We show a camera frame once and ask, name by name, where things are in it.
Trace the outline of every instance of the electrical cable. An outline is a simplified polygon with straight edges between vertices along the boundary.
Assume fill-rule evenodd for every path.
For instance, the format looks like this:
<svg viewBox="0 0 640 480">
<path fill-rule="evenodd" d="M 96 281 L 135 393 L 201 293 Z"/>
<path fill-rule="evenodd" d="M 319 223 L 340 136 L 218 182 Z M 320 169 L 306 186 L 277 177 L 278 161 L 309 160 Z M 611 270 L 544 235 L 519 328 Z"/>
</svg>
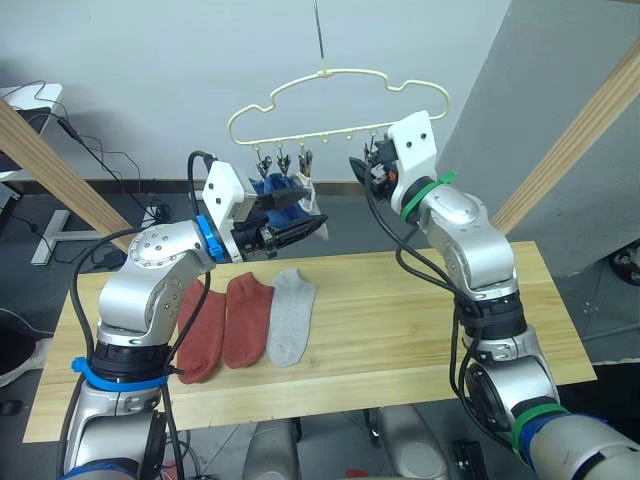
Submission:
<svg viewBox="0 0 640 480">
<path fill-rule="evenodd" d="M 25 327 L 27 327 L 29 330 L 31 330 L 34 333 L 40 333 L 42 335 L 51 335 L 51 336 L 53 336 L 53 334 L 55 333 L 55 332 L 50 332 L 49 330 L 40 330 L 39 328 L 32 327 L 31 324 L 24 319 L 24 317 L 17 314 L 16 312 L 9 310 L 8 308 L 0 307 L 0 312 L 8 313 L 14 318 L 17 318 L 25 325 Z"/>
<path fill-rule="evenodd" d="M 207 152 L 203 152 L 202 150 L 194 150 L 189 154 L 189 158 L 187 158 L 187 183 L 189 184 L 189 196 L 191 197 L 191 208 L 193 209 L 194 218 L 200 215 L 200 209 L 198 208 L 198 200 L 196 199 L 196 189 L 193 180 L 193 162 L 198 157 L 204 160 L 207 169 L 209 167 L 207 161 L 213 162 L 215 160 L 215 157 L 213 155 Z"/>
<path fill-rule="evenodd" d="M 78 398 L 80 398 L 80 389 L 82 388 L 82 382 L 84 382 L 84 375 L 81 373 L 76 381 L 76 386 L 73 388 L 67 411 L 64 414 L 64 420 L 62 421 L 62 428 L 60 428 L 60 437 L 58 438 L 58 451 L 56 455 L 56 472 L 57 478 L 64 477 L 64 459 L 67 453 L 67 439 L 69 437 L 69 427 L 71 426 L 71 419 L 73 418 L 73 412 L 75 412 Z"/>
<path fill-rule="evenodd" d="M 134 233 L 139 233 L 144 230 L 143 227 L 137 228 L 129 228 L 127 230 L 121 230 L 119 232 L 112 233 L 110 235 L 106 235 L 105 237 L 98 240 L 93 246 L 89 247 L 89 249 L 84 252 L 84 254 L 78 260 L 75 268 L 73 269 L 73 273 L 71 274 L 71 286 L 69 288 L 69 296 L 71 297 L 71 303 L 73 304 L 73 309 L 75 311 L 76 317 L 78 317 L 78 322 L 80 323 L 80 328 L 82 329 L 82 334 L 84 335 L 84 341 L 86 346 L 86 357 L 87 362 L 91 365 L 91 357 L 93 355 L 94 343 L 93 343 L 93 334 L 91 333 L 91 327 L 89 326 L 89 321 L 87 320 L 87 315 L 82 308 L 82 303 L 80 302 L 80 296 L 78 294 L 78 275 L 80 274 L 80 269 L 84 262 L 91 256 L 93 252 L 95 252 L 98 248 L 106 243 L 109 243 L 111 240 L 116 238 L 124 237 L 125 235 L 132 235 Z"/>
<path fill-rule="evenodd" d="M 75 257 L 71 258 L 70 260 L 62 260 L 62 259 L 60 259 L 60 258 L 58 258 L 56 256 L 55 249 L 51 247 L 51 244 L 49 243 L 49 241 L 44 237 L 44 235 L 42 235 L 38 231 L 38 225 L 37 224 L 27 220 L 26 218 L 18 217 L 17 215 L 14 215 L 12 213 L 7 213 L 7 216 L 9 216 L 11 218 L 14 218 L 16 220 L 19 220 L 20 222 L 23 222 L 23 223 L 29 225 L 29 230 L 31 231 L 31 233 L 35 234 L 40 240 L 42 240 L 44 242 L 44 244 L 47 246 L 47 250 L 49 250 L 49 253 L 51 254 L 51 258 L 53 258 L 53 260 L 56 263 L 62 263 L 62 264 L 65 264 L 65 265 L 74 264 L 76 262 L 76 260 L 80 257 L 80 255 L 82 255 L 87 250 L 87 248 L 89 248 L 89 247 L 83 248 L 80 251 L 80 253 L 78 253 Z"/>
<path fill-rule="evenodd" d="M 171 351 L 169 352 L 169 355 L 167 355 L 167 358 L 164 361 L 165 369 L 169 368 L 169 364 L 173 360 L 173 357 L 175 357 L 176 353 L 178 352 L 178 349 L 180 348 L 180 345 L 182 345 L 182 342 L 184 341 L 187 334 L 189 333 L 189 330 L 191 330 L 191 327 L 193 327 L 193 324 L 195 323 L 196 318 L 198 318 L 200 309 L 202 308 L 202 306 L 204 305 L 204 302 L 207 299 L 210 286 L 211 286 L 211 273 L 207 272 L 204 275 L 204 287 L 202 289 L 202 293 L 200 294 L 200 299 L 198 300 L 198 304 L 196 305 L 196 308 L 193 309 L 193 312 L 191 312 L 191 316 L 189 317 L 189 320 L 187 320 L 187 323 L 185 324 L 184 328 L 180 332 L 180 335 L 178 335 L 178 339 L 176 340 L 176 343 L 174 343 L 173 346 L 171 347 Z"/>
<path fill-rule="evenodd" d="M 67 112 L 67 107 L 65 107 L 62 103 L 57 102 L 55 100 L 49 100 L 48 98 L 40 98 L 38 95 L 40 95 L 40 93 L 42 92 L 42 90 L 44 90 L 44 87 L 47 86 L 47 82 L 45 82 L 44 80 L 35 80 L 33 82 L 29 82 L 29 83 L 25 83 L 24 85 L 20 85 L 17 88 L 14 88 L 13 90 L 2 94 L 2 98 L 7 98 L 9 95 L 17 92 L 18 90 L 22 90 L 25 87 L 30 87 L 32 85 L 38 85 L 38 84 L 42 84 L 40 86 L 40 88 L 36 91 L 36 93 L 33 94 L 33 99 L 34 100 L 40 100 L 42 102 L 51 102 L 54 105 L 58 105 L 60 108 L 62 108 L 62 111 L 64 112 L 64 116 L 67 120 L 69 120 L 69 112 Z"/>
<path fill-rule="evenodd" d="M 142 193 L 142 173 L 140 172 L 140 165 L 138 165 L 138 163 L 131 158 L 131 156 L 127 153 L 127 152 L 121 152 L 121 151 L 116 151 L 116 150 L 105 150 L 103 145 L 102 145 L 102 141 L 98 138 L 98 137 L 94 137 L 93 135 L 80 135 L 80 137 L 82 138 L 90 138 L 94 141 L 96 141 L 99 145 L 100 145 L 100 153 L 101 154 L 107 154 L 107 155 L 122 155 L 124 156 L 127 160 L 129 160 L 129 163 L 131 163 L 135 169 L 138 171 L 138 193 Z"/>
<path fill-rule="evenodd" d="M 476 332 L 476 335 L 473 338 L 473 341 L 471 342 L 471 345 L 469 346 L 469 348 L 467 349 L 462 362 L 460 363 L 460 370 L 458 372 L 458 398 L 460 399 L 461 403 L 462 403 L 462 408 L 464 409 L 465 413 L 469 416 L 469 418 L 471 418 L 471 420 L 473 420 L 473 423 L 476 424 L 476 426 L 487 436 L 489 436 L 491 439 L 493 439 L 496 443 L 498 443 L 499 445 L 501 445 L 502 447 L 506 448 L 509 451 L 512 451 L 513 449 L 511 448 L 511 444 L 505 440 L 504 438 L 500 437 L 497 433 L 489 430 L 487 427 L 485 427 L 480 420 L 478 419 L 478 417 L 475 414 L 475 411 L 473 409 L 473 405 L 471 404 L 471 402 L 469 401 L 469 399 L 466 397 L 466 394 L 464 392 L 465 389 L 465 377 L 467 374 L 467 367 L 469 366 L 469 362 L 471 361 L 471 358 L 473 358 L 476 354 L 478 345 L 480 344 L 480 340 L 482 338 L 482 328 L 479 328 Z"/>
<path fill-rule="evenodd" d="M 411 238 L 415 235 L 415 233 L 417 231 L 418 231 L 418 226 L 414 225 L 414 227 L 407 234 L 407 236 L 403 239 L 403 241 L 404 242 L 409 242 L 409 240 L 411 240 Z M 418 278 L 421 278 L 421 279 L 426 280 L 426 281 L 428 281 L 430 283 L 433 283 L 434 285 L 442 286 L 442 288 L 445 288 L 446 290 L 454 291 L 453 289 L 451 289 L 451 287 L 448 284 L 440 285 L 441 282 L 439 280 L 437 280 L 436 278 L 430 277 L 429 275 L 427 275 L 427 274 L 425 274 L 423 272 L 420 272 L 419 270 L 416 270 L 414 268 L 409 267 L 404 262 L 401 253 L 402 253 L 402 250 L 401 250 L 400 246 L 398 245 L 396 247 L 396 252 L 395 252 L 396 261 L 407 272 L 411 273 L 412 275 L 415 275 Z M 458 394 L 458 386 L 456 384 L 457 349 L 458 349 L 458 321 L 454 316 L 453 317 L 453 325 L 451 327 L 451 350 L 450 350 L 451 353 L 450 353 L 450 357 L 449 357 L 449 385 L 451 386 L 451 389 L 456 394 L 456 396 L 459 395 Z"/>
<path fill-rule="evenodd" d="M 178 440 L 178 443 L 180 444 L 181 447 L 184 447 L 184 452 L 182 452 L 181 454 L 182 461 L 184 462 L 185 457 L 189 455 L 189 457 L 191 457 L 191 460 L 193 462 L 196 478 L 200 478 L 202 468 L 200 466 L 200 460 L 198 459 L 198 455 L 196 454 L 195 450 L 191 446 L 191 432 L 187 430 L 187 440 L 186 441 Z M 168 440 L 165 443 L 165 446 L 170 444 L 173 445 L 171 440 Z M 163 464 L 162 469 L 171 468 L 174 465 L 175 465 L 175 462 L 169 465 Z"/>
<path fill-rule="evenodd" d="M 178 480 L 184 480 L 184 464 L 182 463 L 182 457 L 180 452 L 180 443 L 178 440 L 178 431 L 176 430 L 176 422 L 173 418 L 173 410 L 171 409 L 171 398 L 169 396 L 169 387 L 165 383 L 160 387 L 162 391 L 162 403 L 164 404 L 164 411 L 167 415 L 167 424 L 169 425 L 169 436 L 171 437 L 171 443 L 173 445 L 173 455 L 176 462 L 176 472 L 178 473 Z"/>
<path fill-rule="evenodd" d="M 438 265 L 433 263 L 428 258 L 421 255 L 415 248 L 411 247 L 406 242 L 404 242 L 400 238 L 400 236 L 396 232 L 394 232 L 393 229 L 387 224 L 387 222 L 385 222 L 384 218 L 382 218 L 382 215 L 380 214 L 380 212 L 378 211 L 375 205 L 375 199 L 373 198 L 373 192 L 371 190 L 371 173 L 368 171 L 365 172 L 365 175 L 364 175 L 364 193 L 365 193 L 365 198 L 367 199 L 367 205 L 369 206 L 369 210 L 371 210 L 371 213 L 373 214 L 373 218 L 376 220 L 380 228 L 382 228 L 382 230 L 396 243 L 396 245 L 399 245 L 400 247 L 402 247 L 402 249 L 405 250 L 407 253 L 409 253 L 412 257 L 416 258 L 421 263 L 423 263 L 424 265 L 429 267 L 431 270 L 436 272 L 438 276 L 442 278 L 450 286 L 452 286 L 453 288 L 457 288 L 453 280 L 451 280 L 449 275 L 447 275 L 447 273 L 444 270 L 442 270 Z"/>
<path fill-rule="evenodd" d="M 473 299 L 471 299 L 469 295 L 467 295 L 465 292 L 459 289 L 455 285 L 455 283 L 451 280 L 451 278 L 442 269 L 440 269 L 437 265 L 435 265 L 433 262 L 431 262 L 424 256 L 420 255 L 420 253 L 418 253 L 415 249 L 413 249 L 411 246 L 408 245 L 407 242 L 411 239 L 411 237 L 416 233 L 418 229 L 417 225 L 414 225 L 413 229 L 409 232 L 409 234 L 406 236 L 405 239 L 401 239 L 398 236 L 398 234 L 394 232 L 393 229 L 391 229 L 391 227 L 384 221 L 384 219 L 382 218 L 382 215 L 380 214 L 380 212 L 378 211 L 375 205 L 375 199 L 373 198 L 373 193 L 371 190 L 371 179 L 370 179 L 369 172 L 365 172 L 364 177 L 365 177 L 365 197 L 367 199 L 367 204 L 369 205 L 369 210 L 371 210 L 371 213 L 373 214 L 374 219 L 376 220 L 378 225 L 380 225 L 380 227 L 385 231 L 385 233 L 387 233 L 387 235 L 391 237 L 392 240 L 395 241 L 397 245 L 396 251 L 395 251 L 395 257 L 400 267 L 402 267 L 408 273 L 418 278 L 421 278 L 422 280 L 425 280 L 433 285 L 439 286 L 441 288 L 444 288 L 445 290 L 452 292 L 456 299 L 464 300 L 464 305 L 468 306 L 468 308 L 470 308 L 477 317 L 480 317 L 482 315 L 481 311 L 479 307 L 475 304 Z M 402 258 L 402 250 L 407 251 L 414 258 L 416 258 L 421 263 L 423 263 L 424 265 L 428 266 L 433 271 L 435 271 L 444 280 L 444 282 L 407 265 L 404 259 Z M 451 385 L 451 388 L 456 394 L 456 396 L 458 396 L 458 398 L 460 399 L 465 413 L 471 418 L 471 420 L 476 424 L 476 426 L 478 426 L 480 430 L 482 430 L 486 435 L 488 435 L 498 444 L 502 445 L 508 450 L 511 450 L 511 445 L 507 440 L 505 440 L 504 438 L 497 435 L 495 432 L 492 432 L 491 430 L 487 429 L 484 425 L 482 425 L 482 423 L 478 420 L 477 416 L 473 411 L 473 406 L 471 405 L 471 402 L 466 398 L 464 393 L 464 378 L 466 376 L 467 367 L 469 365 L 469 362 L 471 361 L 472 356 L 475 355 L 476 353 L 477 346 L 481 339 L 482 329 L 478 329 L 476 337 L 474 338 L 470 348 L 465 353 L 465 356 L 460 365 L 460 371 L 458 372 L 458 382 L 456 385 L 455 369 L 456 369 L 456 360 L 457 360 L 458 329 L 459 329 L 458 321 L 454 315 L 452 332 L 451 332 L 451 353 L 449 358 L 449 384 Z"/>
<path fill-rule="evenodd" d="M 31 84 L 27 84 L 27 85 L 34 85 L 34 84 L 37 84 L 37 83 L 40 83 L 40 82 L 42 82 L 42 80 L 39 80 L 39 81 L 36 81 L 36 82 L 32 82 Z M 36 100 L 45 100 L 45 99 L 37 98 L 37 95 L 42 91 L 42 89 L 43 89 L 43 88 L 44 88 L 44 86 L 46 85 L 46 83 L 45 83 L 45 82 L 42 82 L 42 83 L 43 83 L 43 86 L 42 86 L 42 87 L 41 87 L 41 88 L 36 92 L 36 94 L 34 95 L 34 98 L 35 98 Z M 14 91 L 20 90 L 20 88 L 23 88 L 23 87 L 25 87 L 25 86 L 27 86 L 27 85 L 23 85 L 22 87 L 19 87 L 19 88 L 17 88 L 17 89 L 14 89 L 14 90 L 12 90 L 11 92 L 9 92 L 9 93 L 5 94 L 4 96 L 10 95 L 10 94 L 11 94 L 11 93 L 13 93 Z M 136 205 L 138 205 L 138 207 L 140 207 L 140 209 L 142 209 L 142 211 L 143 211 L 145 214 L 149 214 L 149 215 L 151 215 L 151 217 L 154 219 L 154 221 L 155 221 L 156 223 L 166 221 L 166 217 L 165 217 L 164 215 L 157 215 L 157 214 L 156 214 L 156 215 L 153 215 L 153 214 L 151 214 L 151 212 L 149 212 L 149 210 L 147 210 L 147 209 L 146 209 L 146 208 L 145 208 L 145 207 L 144 207 L 144 206 L 143 206 L 143 205 L 138 201 L 138 199 L 137 199 L 135 196 L 133 196 L 133 194 L 132 194 L 132 193 L 130 193 L 130 192 L 125 188 L 125 186 L 124 186 L 124 184 L 123 184 L 123 180 L 122 180 L 122 173 L 121 173 L 121 172 L 119 172 L 119 171 L 117 171 L 117 170 L 113 170 L 113 169 L 111 169 L 111 168 L 110 168 L 110 167 L 108 167 L 108 166 L 106 165 L 106 163 L 104 162 L 104 154 L 105 154 L 105 153 L 106 153 L 106 154 L 121 154 L 121 155 L 124 155 L 124 156 L 129 160 L 129 162 L 131 162 L 131 163 L 135 166 L 135 168 L 136 168 L 136 170 L 137 170 L 137 172 L 138 172 L 138 193 L 140 193 L 140 190 L 141 190 L 141 172 L 140 172 L 140 166 L 139 166 L 139 165 L 138 165 L 138 164 L 137 164 L 137 163 L 136 163 L 136 162 L 131 158 L 131 156 L 130 156 L 130 155 L 128 155 L 126 152 L 122 152 L 122 151 L 105 151 L 105 150 L 104 150 L 104 148 L 103 148 L 103 145 L 102 145 L 102 141 L 101 141 L 99 138 L 94 137 L 94 136 L 92 136 L 92 135 L 80 135 L 80 134 L 76 131 L 76 129 L 71 125 L 71 122 L 70 122 L 70 120 L 69 120 L 69 114 L 68 114 L 68 111 L 67 111 L 66 107 L 65 107 L 62 103 L 60 103 L 60 102 L 56 102 L 56 101 L 53 101 L 53 100 L 45 100 L 45 101 L 47 101 L 47 102 L 52 102 L 52 103 L 54 103 L 54 104 L 60 105 L 60 106 L 62 107 L 63 111 L 64 111 L 64 117 L 61 117 L 60 115 L 58 115 L 58 114 L 56 114 L 56 113 L 53 113 L 53 112 L 40 113 L 40 114 L 38 114 L 38 115 L 34 115 L 33 117 L 31 117 L 31 118 L 29 119 L 29 122 L 28 122 L 29 124 L 31 124 L 35 119 L 40 118 L 40 117 L 43 117 L 43 116 L 47 116 L 47 117 L 49 117 L 49 116 L 51 116 L 51 117 L 55 117 L 55 118 L 56 118 L 56 120 L 57 120 L 58 125 L 59 125 L 59 126 L 60 126 L 64 131 L 65 131 L 65 133 L 66 133 L 67 135 L 69 135 L 69 137 L 71 137 L 73 140 L 75 140 L 78 144 L 80 144 L 80 146 L 82 146 L 82 147 L 85 149 L 85 151 L 86 151 L 87 153 L 89 153 L 89 154 L 90 154 L 90 155 L 91 155 L 91 156 L 92 156 L 92 157 L 93 157 L 93 158 L 94 158 L 94 159 L 95 159 L 95 160 L 100 164 L 100 166 L 102 167 L 102 169 L 103 169 L 104 171 L 108 172 L 108 173 L 111 175 L 111 177 L 112 177 L 112 178 L 113 178 L 113 179 L 118 183 L 118 185 L 120 186 L 120 189 L 122 190 L 122 193 L 123 193 L 123 194 L 128 195 L 129 197 L 131 197 L 131 199 L 136 203 Z M 96 148 L 91 148 L 91 147 L 89 147 L 89 146 L 86 144 L 86 142 L 83 140 L 83 138 L 82 138 L 82 137 L 92 138 L 93 140 L 97 141 L 97 142 L 98 142 L 98 144 L 100 145 L 100 148 L 99 148 L 99 149 L 96 149 Z M 93 153 L 93 150 L 99 150 L 99 151 L 100 151 L 100 154 L 101 154 L 101 158 L 98 158 L 98 156 L 97 156 L 97 155 L 95 155 L 95 154 Z"/>
<path fill-rule="evenodd" d="M 91 147 L 90 145 L 87 145 L 87 148 L 89 148 L 89 149 L 91 149 L 91 150 L 93 150 L 93 151 L 98 151 L 98 152 L 100 152 L 100 161 L 102 162 L 102 171 L 103 171 L 103 172 L 106 172 L 106 171 L 107 171 L 107 168 L 106 168 L 105 163 L 104 163 L 104 146 L 102 145 L 102 140 L 100 140 L 100 139 L 99 139 L 99 138 L 97 138 L 97 137 L 92 137 L 92 136 L 89 136 L 89 135 L 80 135 L 80 134 L 78 134 L 78 136 L 79 136 L 80 138 L 82 138 L 82 139 L 83 139 L 83 141 L 84 141 L 84 139 L 85 139 L 85 138 L 91 138 L 92 140 L 94 140 L 95 142 L 97 142 L 97 144 L 99 145 L 99 147 L 98 147 L 98 148 Z M 113 168 L 112 168 L 111 170 L 113 171 L 113 173 L 117 173 L 117 174 L 118 174 L 118 176 L 120 177 L 120 181 L 122 182 L 122 181 L 123 181 L 123 178 L 124 178 L 124 177 L 122 176 L 122 172 L 120 172 L 119 170 L 115 170 L 115 169 L 113 169 Z"/>
</svg>

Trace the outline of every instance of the clothes hanger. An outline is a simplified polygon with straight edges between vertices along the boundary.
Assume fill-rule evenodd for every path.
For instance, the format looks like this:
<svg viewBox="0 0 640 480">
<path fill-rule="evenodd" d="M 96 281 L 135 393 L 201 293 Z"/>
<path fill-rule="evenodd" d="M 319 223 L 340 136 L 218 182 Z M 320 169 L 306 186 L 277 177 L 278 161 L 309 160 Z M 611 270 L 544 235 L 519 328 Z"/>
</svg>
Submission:
<svg viewBox="0 0 640 480">
<path fill-rule="evenodd" d="M 295 80 L 292 80 L 291 82 L 280 85 L 278 88 L 273 90 L 269 95 L 270 105 L 266 107 L 261 107 L 260 105 L 256 105 L 256 104 L 247 105 L 246 107 L 241 108 L 240 110 L 235 112 L 233 115 L 231 115 L 231 117 L 229 118 L 229 121 L 227 122 L 227 132 L 229 133 L 229 137 L 231 138 L 231 140 L 233 140 L 233 142 L 235 142 L 238 145 L 249 145 L 256 151 L 259 151 L 260 146 L 263 144 L 274 144 L 276 148 L 281 149 L 283 142 L 291 141 L 291 140 L 297 141 L 301 146 L 303 146 L 304 141 L 309 138 L 321 138 L 322 141 L 326 143 L 329 141 L 329 136 L 331 135 L 344 135 L 344 137 L 347 140 L 351 140 L 354 133 L 369 131 L 371 136 L 375 136 L 376 131 L 378 129 L 391 126 L 393 123 L 395 123 L 394 121 L 392 121 L 392 122 L 385 122 L 385 123 L 376 123 L 371 125 L 339 128 L 335 130 L 323 130 L 319 132 L 303 133 L 298 135 L 288 135 L 284 137 L 261 138 L 261 139 L 255 139 L 255 140 L 240 140 L 236 138 L 236 136 L 233 134 L 234 122 L 239 117 L 246 114 L 247 112 L 250 112 L 252 110 L 257 110 L 260 113 L 270 112 L 271 110 L 276 108 L 276 97 L 283 91 L 305 82 L 310 82 L 320 78 L 329 78 L 334 75 L 368 75 L 368 76 L 379 77 L 384 81 L 384 88 L 394 93 L 402 92 L 409 85 L 418 85 L 421 87 L 434 88 L 444 96 L 446 105 L 445 105 L 445 109 L 438 115 L 432 116 L 431 120 L 438 120 L 447 115 L 447 113 L 449 112 L 449 107 L 451 105 L 451 96 L 444 89 L 444 87 L 442 87 L 441 85 L 438 85 L 437 83 L 427 82 L 425 80 L 410 79 L 410 80 L 406 80 L 399 87 L 395 87 L 391 85 L 389 77 L 385 73 L 379 72 L 377 70 L 369 70 L 364 68 L 327 68 L 327 64 L 324 58 L 324 46 L 322 44 L 322 31 L 320 29 L 320 17 L 318 16 L 317 0 L 313 0 L 313 6 L 314 6 L 314 11 L 316 16 L 316 25 L 318 28 L 318 41 L 320 43 L 320 58 L 322 61 L 322 70 L 319 70 L 314 74 L 307 75 L 305 77 L 300 77 Z"/>
</svg>

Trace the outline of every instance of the white sock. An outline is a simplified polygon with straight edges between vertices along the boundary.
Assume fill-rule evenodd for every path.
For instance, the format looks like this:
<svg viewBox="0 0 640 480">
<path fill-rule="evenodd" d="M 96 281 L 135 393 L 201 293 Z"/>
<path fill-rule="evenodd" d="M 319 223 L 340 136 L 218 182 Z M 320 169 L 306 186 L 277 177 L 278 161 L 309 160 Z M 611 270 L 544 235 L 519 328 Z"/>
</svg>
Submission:
<svg viewBox="0 0 640 480">
<path fill-rule="evenodd" d="M 311 308 L 318 287 L 305 282 L 297 268 L 278 273 L 272 282 L 267 355 L 279 367 L 297 363 L 307 348 Z"/>
</svg>

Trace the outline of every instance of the wooden board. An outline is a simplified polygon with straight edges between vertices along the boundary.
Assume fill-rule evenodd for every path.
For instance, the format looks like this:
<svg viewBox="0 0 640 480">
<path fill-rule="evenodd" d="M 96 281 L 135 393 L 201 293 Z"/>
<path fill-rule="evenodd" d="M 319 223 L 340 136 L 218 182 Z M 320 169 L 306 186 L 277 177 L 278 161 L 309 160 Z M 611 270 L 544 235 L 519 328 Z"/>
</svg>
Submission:
<svg viewBox="0 0 640 480">
<path fill-rule="evenodd" d="M 535 244 L 513 246 L 527 319 L 537 328 L 556 381 L 595 379 Z M 442 264 L 434 251 L 425 252 Z M 405 273 L 391 252 L 220 265 L 213 271 L 213 289 L 224 292 L 231 278 L 247 271 L 268 284 L 277 272 L 291 267 L 319 286 L 301 362 L 278 368 L 263 356 L 247 369 L 219 365 L 210 380 L 196 385 L 183 385 L 172 377 L 179 429 L 453 397 L 447 380 L 451 295 Z M 89 319 L 97 317 L 98 296 L 110 275 L 80 278 L 80 297 Z M 83 351 L 80 327 L 67 299 L 26 442 L 58 438 L 76 379 L 69 364 Z"/>
<path fill-rule="evenodd" d="M 105 235 L 131 226 L 62 160 L 47 143 L 0 99 L 0 150 L 27 170 L 58 200 Z M 127 251 L 131 237 L 113 240 Z"/>
<path fill-rule="evenodd" d="M 518 189 L 502 205 L 491 223 L 505 235 L 535 207 L 582 158 L 600 135 L 640 94 L 640 40 L 637 40 L 591 97 L 567 130 Z M 606 159 L 602 172 L 606 176 Z"/>
</svg>

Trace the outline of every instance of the red sock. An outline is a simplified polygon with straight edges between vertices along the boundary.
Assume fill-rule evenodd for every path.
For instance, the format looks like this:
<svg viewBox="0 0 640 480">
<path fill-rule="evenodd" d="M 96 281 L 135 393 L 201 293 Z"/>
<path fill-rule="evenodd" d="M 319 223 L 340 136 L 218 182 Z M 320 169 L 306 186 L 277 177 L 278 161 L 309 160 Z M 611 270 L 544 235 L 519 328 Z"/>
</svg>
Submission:
<svg viewBox="0 0 640 480">
<path fill-rule="evenodd" d="M 203 289 L 204 285 L 196 280 L 187 290 L 178 316 L 180 331 L 198 304 Z M 216 368 L 222 351 L 225 307 L 224 293 L 210 291 L 207 294 L 196 321 L 178 349 L 177 366 L 185 372 L 178 376 L 182 383 L 201 382 Z"/>
<path fill-rule="evenodd" d="M 224 362 L 229 367 L 248 367 L 264 352 L 272 298 L 273 287 L 262 285 L 251 272 L 229 282 L 222 346 Z"/>
</svg>

